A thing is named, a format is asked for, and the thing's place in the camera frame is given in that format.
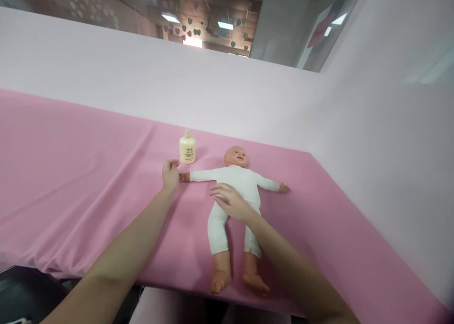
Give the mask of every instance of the doll face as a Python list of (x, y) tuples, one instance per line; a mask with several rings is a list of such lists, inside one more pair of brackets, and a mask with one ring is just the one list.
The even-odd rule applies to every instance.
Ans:
[(247, 166), (246, 151), (242, 147), (231, 147), (226, 151), (224, 156), (224, 162), (226, 166)]

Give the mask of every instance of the lotion bottle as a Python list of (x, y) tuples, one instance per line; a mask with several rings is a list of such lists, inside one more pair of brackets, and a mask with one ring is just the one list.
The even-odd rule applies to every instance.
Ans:
[(191, 164), (195, 161), (195, 139), (191, 136), (189, 129), (186, 129), (184, 136), (180, 139), (180, 162)]

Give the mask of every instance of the doll leg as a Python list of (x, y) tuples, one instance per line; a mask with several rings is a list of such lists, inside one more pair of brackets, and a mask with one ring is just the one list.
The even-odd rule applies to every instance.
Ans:
[(214, 274), (211, 280), (211, 294), (219, 294), (232, 281), (230, 252), (228, 251), (225, 224), (228, 215), (214, 203), (208, 218), (208, 240), (214, 261)]
[[(259, 207), (251, 204), (251, 207), (260, 214)], [(256, 296), (265, 298), (270, 292), (270, 288), (263, 282), (259, 275), (258, 264), (262, 257), (260, 247), (254, 233), (246, 226), (244, 235), (244, 259), (243, 259), (243, 284), (250, 289)]]

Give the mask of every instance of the white onesie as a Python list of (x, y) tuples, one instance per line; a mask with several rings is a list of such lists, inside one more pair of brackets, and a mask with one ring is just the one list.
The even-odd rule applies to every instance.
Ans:
[[(257, 186), (277, 192), (280, 184), (264, 178), (252, 170), (240, 166), (228, 166), (213, 170), (202, 170), (191, 172), (191, 181), (216, 181), (217, 183), (227, 183), (234, 187), (236, 191), (247, 201), (247, 203), (260, 214), (260, 195)], [(211, 254), (228, 251), (227, 235), (225, 224), (228, 215), (214, 202), (210, 217), (208, 218), (208, 240), (210, 241)], [(262, 248), (257, 242), (257, 238), (246, 226), (244, 236), (244, 251), (250, 252), (255, 256), (262, 257)]]

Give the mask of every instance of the pink tablecloth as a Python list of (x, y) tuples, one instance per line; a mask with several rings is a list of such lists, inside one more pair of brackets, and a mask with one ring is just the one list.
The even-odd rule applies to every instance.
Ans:
[[(291, 186), (290, 194), (261, 191), (263, 216), (318, 264), (363, 323), (431, 323), (446, 315), (310, 154), (192, 133), (197, 161), (183, 171), (221, 167), (237, 144), (252, 170)], [(161, 188), (161, 166), (178, 157), (182, 134), (169, 124), (0, 90), (0, 261), (83, 276)], [(212, 184), (180, 186), (140, 283), (207, 295)], [(244, 225), (230, 219), (227, 233), (234, 280), (219, 298), (301, 314), (266, 258), (270, 298), (242, 286)]]

